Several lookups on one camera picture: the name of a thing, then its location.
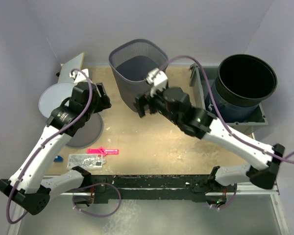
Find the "gray storage tray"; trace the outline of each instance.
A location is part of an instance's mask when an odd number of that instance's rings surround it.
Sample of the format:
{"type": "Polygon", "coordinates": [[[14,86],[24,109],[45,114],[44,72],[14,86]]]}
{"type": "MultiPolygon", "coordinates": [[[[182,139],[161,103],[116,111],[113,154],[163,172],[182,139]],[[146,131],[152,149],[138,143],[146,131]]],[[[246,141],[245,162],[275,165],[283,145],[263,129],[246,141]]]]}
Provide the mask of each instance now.
{"type": "MultiPolygon", "coordinates": [[[[208,66],[203,68],[207,74],[211,86],[211,84],[217,77],[218,66],[208,66]]],[[[199,108],[206,109],[205,97],[208,95],[208,88],[206,82],[197,64],[192,64],[190,66],[190,69],[192,70],[190,86],[193,87],[194,90],[196,106],[199,108]]],[[[259,104],[259,106],[255,109],[255,111],[250,115],[250,117],[246,121],[227,124],[235,130],[238,130],[246,135],[250,135],[254,132],[255,128],[267,126],[268,121],[261,104],[259,104]]]]}

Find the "gray trash bin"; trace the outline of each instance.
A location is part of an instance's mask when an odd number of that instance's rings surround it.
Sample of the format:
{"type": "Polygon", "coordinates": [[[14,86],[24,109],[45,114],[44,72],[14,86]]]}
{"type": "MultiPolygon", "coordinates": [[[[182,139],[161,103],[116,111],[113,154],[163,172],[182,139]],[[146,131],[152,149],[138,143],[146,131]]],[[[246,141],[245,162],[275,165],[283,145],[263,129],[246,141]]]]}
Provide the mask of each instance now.
{"type": "Polygon", "coordinates": [[[109,55],[109,64],[124,103],[133,111],[135,97],[149,89],[144,81],[148,72],[168,60],[167,55],[154,43],[145,39],[130,41],[109,55]]]}

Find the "gray wall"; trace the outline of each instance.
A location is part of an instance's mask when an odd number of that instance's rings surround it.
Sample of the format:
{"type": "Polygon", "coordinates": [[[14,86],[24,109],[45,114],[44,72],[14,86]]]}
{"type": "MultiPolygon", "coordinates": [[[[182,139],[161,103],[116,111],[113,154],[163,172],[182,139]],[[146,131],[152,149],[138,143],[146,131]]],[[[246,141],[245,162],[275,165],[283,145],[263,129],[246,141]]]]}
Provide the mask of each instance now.
{"type": "Polygon", "coordinates": [[[93,66],[107,65],[113,49],[136,38],[153,41],[169,57],[218,63],[246,50],[273,0],[28,1],[60,62],[84,51],[85,64],[93,66]]]}
{"type": "MultiPolygon", "coordinates": [[[[276,92],[263,102],[269,127],[257,131],[256,138],[281,143],[289,153],[294,150],[294,0],[273,2],[246,52],[267,61],[279,78],[276,92]]],[[[281,165],[278,185],[294,234],[294,165],[281,165]]]]}
{"type": "MultiPolygon", "coordinates": [[[[45,122],[38,100],[59,70],[26,0],[0,0],[0,179],[17,170],[38,140],[45,122]]],[[[6,202],[0,193],[0,235],[8,229],[6,202]]]]}

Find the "gray floor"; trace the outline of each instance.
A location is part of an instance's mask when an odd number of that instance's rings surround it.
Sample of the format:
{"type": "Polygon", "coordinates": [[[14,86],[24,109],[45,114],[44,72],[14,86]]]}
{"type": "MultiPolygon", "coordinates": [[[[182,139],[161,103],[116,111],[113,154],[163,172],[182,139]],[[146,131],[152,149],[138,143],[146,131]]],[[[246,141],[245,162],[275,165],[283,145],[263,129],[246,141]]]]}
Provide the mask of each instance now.
{"type": "MultiPolygon", "coordinates": [[[[104,214],[117,200],[91,205],[104,214]]],[[[238,195],[219,212],[190,201],[123,200],[108,218],[93,218],[72,209],[72,196],[61,195],[40,214],[28,215],[18,235],[279,235],[270,195],[238,195]]]]}

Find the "blue object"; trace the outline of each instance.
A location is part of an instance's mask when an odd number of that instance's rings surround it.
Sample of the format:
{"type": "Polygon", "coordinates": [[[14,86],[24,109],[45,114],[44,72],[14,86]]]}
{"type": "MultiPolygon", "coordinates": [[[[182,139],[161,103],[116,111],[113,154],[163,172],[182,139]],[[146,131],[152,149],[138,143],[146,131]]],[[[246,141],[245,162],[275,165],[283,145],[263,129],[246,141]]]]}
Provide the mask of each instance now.
{"type": "Polygon", "coordinates": [[[63,162],[63,158],[60,156],[56,156],[56,158],[53,160],[55,163],[61,163],[63,162]]]}
{"type": "MultiPolygon", "coordinates": [[[[211,86],[212,95],[214,96],[216,105],[226,122],[244,122],[247,117],[251,115],[251,113],[258,107],[254,105],[252,107],[239,107],[233,104],[230,104],[226,100],[224,100],[216,89],[216,81],[211,86]]],[[[208,94],[205,98],[205,106],[206,110],[211,113],[217,115],[214,105],[212,104],[210,95],[208,94]]]]}

